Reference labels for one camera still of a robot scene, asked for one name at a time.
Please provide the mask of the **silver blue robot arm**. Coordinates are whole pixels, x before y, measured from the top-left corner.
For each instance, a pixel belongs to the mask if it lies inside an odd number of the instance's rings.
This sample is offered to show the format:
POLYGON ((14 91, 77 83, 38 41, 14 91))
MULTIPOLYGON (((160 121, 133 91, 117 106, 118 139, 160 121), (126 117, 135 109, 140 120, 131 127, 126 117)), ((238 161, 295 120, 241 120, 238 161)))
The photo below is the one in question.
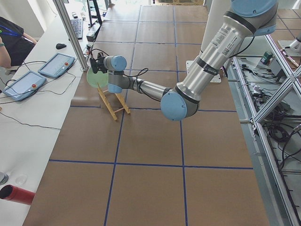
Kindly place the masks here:
POLYGON ((205 50, 194 59, 185 79, 174 88, 164 87, 137 76, 126 76, 123 56, 90 59, 94 73, 108 73, 108 91, 121 93, 132 89, 160 102, 164 116, 180 121, 199 109, 201 93, 224 63, 238 54, 246 37, 271 34, 276 28, 277 0, 233 0, 223 15, 223 24, 205 50))

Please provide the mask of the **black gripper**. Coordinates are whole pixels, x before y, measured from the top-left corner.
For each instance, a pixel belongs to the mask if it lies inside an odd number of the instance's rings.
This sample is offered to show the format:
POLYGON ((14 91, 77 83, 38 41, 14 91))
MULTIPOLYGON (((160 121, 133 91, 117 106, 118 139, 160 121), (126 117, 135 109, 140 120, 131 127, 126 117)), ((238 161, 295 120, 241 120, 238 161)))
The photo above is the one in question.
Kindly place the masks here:
POLYGON ((106 72, 106 67, 104 66, 105 57, 99 57, 96 59, 97 71, 101 71, 103 73, 106 72))

